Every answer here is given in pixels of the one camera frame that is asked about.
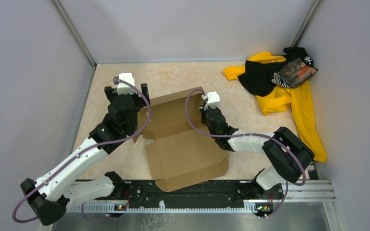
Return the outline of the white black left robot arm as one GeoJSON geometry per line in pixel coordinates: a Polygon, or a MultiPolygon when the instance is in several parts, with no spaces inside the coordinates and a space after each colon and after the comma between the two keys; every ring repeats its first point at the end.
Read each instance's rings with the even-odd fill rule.
{"type": "Polygon", "coordinates": [[[128,197],[125,181],[114,171],[96,180],[75,182],[92,165],[138,136],[143,129],[137,126],[137,113],[143,107],[151,109],[146,83],[137,89],[123,81],[115,89],[105,87],[105,93],[110,102],[108,112],[80,147],[47,174],[36,180],[25,179],[20,184],[24,198],[13,211],[15,222],[22,222],[16,213],[23,202],[30,205],[42,225],[49,226],[76,205],[99,198],[128,197]]]}

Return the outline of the brown cardboard box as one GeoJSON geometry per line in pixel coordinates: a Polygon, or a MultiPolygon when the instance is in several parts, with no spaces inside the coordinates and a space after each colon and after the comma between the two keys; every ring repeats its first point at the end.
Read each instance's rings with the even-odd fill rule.
{"type": "Polygon", "coordinates": [[[159,189],[173,192],[221,177],[229,169],[229,152],[213,138],[201,122],[199,108],[202,93],[187,89],[150,99],[151,115],[146,107],[137,114],[141,135],[152,140],[145,153],[152,179],[159,189]]]}

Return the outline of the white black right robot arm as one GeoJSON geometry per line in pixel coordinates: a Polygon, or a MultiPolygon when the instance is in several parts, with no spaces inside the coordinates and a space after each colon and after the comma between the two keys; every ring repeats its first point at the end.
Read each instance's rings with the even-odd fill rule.
{"type": "Polygon", "coordinates": [[[252,185],[252,193],[257,198],[265,198],[279,183],[296,183],[315,158],[311,149],[287,127],[279,127],[273,133],[252,134],[228,125],[219,108],[200,107],[199,110],[201,122],[221,149],[262,153],[269,159],[271,166],[262,170],[252,185]]]}

